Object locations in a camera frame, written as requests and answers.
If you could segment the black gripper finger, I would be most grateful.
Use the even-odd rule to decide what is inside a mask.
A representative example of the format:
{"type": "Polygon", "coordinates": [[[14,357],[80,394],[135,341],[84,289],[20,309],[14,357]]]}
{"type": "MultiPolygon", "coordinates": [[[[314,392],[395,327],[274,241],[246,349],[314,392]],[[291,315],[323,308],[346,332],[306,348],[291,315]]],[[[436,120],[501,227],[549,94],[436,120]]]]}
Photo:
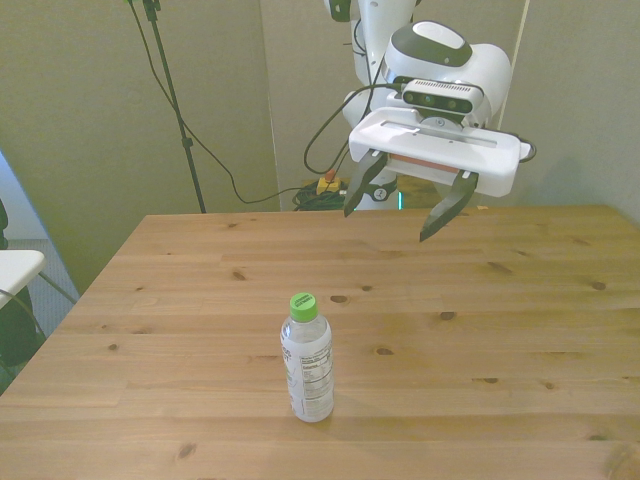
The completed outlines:
{"type": "Polygon", "coordinates": [[[372,185],[371,182],[386,167],[388,154],[379,150],[368,150],[358,162],[356,172],[351,178],[344,200],[344,216],[348,217],[361,203],[365,195],[374,202],[388,199],[388,185],[372,185]]]}
{"type": "Polygon", "coordinates": [[[470,171],[459,171],[448,195],[429,213],[420,231],[420,241],[435,235],[454,219],[468,204],[477,187],[479,175],[470,171]]]}

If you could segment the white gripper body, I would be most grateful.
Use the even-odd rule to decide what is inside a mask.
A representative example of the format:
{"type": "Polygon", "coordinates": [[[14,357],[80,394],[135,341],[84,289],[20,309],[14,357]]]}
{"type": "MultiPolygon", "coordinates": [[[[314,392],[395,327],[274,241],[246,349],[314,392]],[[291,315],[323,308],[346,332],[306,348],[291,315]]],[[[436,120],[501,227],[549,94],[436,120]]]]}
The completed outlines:
{"type": "Polygon", "coordinates": [[[476,192],[503,197],[512,188],[518,165],[531,156],[531,144],[515,135],[432,117],[415,109],[385,107],[370,113],[349,136],[354,161],[369,151],[389,155],[393,172],[450,185],[458,172],[478,175],[476,192]]]}

